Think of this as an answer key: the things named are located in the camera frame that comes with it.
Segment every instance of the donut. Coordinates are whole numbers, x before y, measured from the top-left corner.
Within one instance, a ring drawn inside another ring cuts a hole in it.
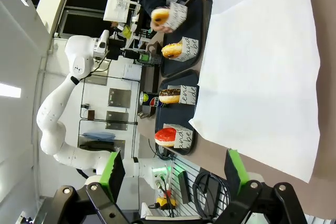
[[[164,128],[155,134],[155,142],[162,146],[174,146],[176,129]]]
[[[168,8],[158,8],[152,11],[151,14],[152,21],[158,25],[163,25],[169,18]]]
[[[164,89],[159,94],[159,100],[163,103],[178,103],[180,101],[180,89]]]
[[[162,55],[168,59],[174,59],[182,53],[182,43],[173,43],[166,45],[161,50]]]

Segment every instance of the can lid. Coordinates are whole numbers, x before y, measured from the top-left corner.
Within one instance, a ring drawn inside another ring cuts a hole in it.
[[[139,103],[142,105],[143,103],[143,92],[141,91],[140,96],[139,96]]]

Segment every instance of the black tray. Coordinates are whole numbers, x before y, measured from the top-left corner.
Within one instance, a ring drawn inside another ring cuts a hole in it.
[[[187,18],[182,25],[171,34],[165,34],[163,37],[163,46],[179,42],[182,37],[198,39],[199,49],[196,57],[180,62],[163,58],[161,66],[161,75],[169,77],[180,73],[195,65],[202,52],[203,40],[203,0],[189,0],[185,4],[188,7]]]
[[[172,86],[185,85],[185,86],[197,87],[197,94],[196,94],[196,103],[197,103],[197,97],[198,97],[197,84],[198,84],[197,72],[195,70],[188,70],[174,77],[162,81],[159,91],[166,89],[168,85]],[[196,131],[189,124],[189,120],[194,117],[195,109],[196,109],[195,105],[187,105],[179,103],[169,104],[167,108],[156,109],[155,133],[163,128],[164,123],[179,124],[193,131],[193,139],[190,148],[168,147],[180,153],[181,155],[187,155],[194,146]]]

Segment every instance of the green light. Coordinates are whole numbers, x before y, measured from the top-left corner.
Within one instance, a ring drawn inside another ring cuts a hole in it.
[[[166,171],[167,171],[166,167],[153,169],[154,173],[166,172]]]

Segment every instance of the fluorescent light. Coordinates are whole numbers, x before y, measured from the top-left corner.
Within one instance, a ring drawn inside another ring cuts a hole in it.
[[[3,97],[20,98],[21,89],[0,83],[0,95]]]

